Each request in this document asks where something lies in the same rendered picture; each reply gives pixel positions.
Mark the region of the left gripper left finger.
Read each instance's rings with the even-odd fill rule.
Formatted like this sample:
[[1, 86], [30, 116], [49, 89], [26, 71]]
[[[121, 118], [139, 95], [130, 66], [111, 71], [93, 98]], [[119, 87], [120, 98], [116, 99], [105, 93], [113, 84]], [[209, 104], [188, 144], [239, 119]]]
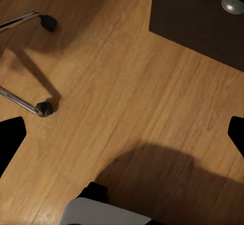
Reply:
[[0, 177], [26, 137], [22, 116], [0, 122]]

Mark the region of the swivel chair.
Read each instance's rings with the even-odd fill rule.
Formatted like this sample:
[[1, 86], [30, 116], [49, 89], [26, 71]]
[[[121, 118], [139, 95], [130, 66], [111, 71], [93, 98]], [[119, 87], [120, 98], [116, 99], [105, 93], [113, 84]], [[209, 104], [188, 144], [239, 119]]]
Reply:
[[[0, 33], [10, 30], [16, 26], [19, 26], [31, 19], [39, 17], [41, 19], [41, 26], [53, 32], [56, 20], [49, 15], [42, 15], [44, 11], [42, 9], [38, 9], [32, 12], [27, 12], [24, 15], [18, 16], [16, 18], [10, 19], [3, 23], [0, 23]], [[24, 99], [20, 98], [19, 96], [11, 93], [10, 91], [6, 90], [4, 87], [0, 86], [0, 94], [7, 97], [11, 101], [17, 103], [18, 105], [22, 106], [23, 108], [29, 110], [30, 112], [37, 114], [40, 117], [48, 117], [53, 111], [50, 102], [40, 102], [37, 103], [34, 107], [31, 103], [25, 101]]]

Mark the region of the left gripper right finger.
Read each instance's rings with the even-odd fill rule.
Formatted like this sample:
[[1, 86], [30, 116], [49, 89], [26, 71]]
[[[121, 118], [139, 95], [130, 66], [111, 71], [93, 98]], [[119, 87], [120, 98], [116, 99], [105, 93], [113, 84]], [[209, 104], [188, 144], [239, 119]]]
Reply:
[[228, 135], [244, 157], [244, 118], [237, 116], [231, 118]]

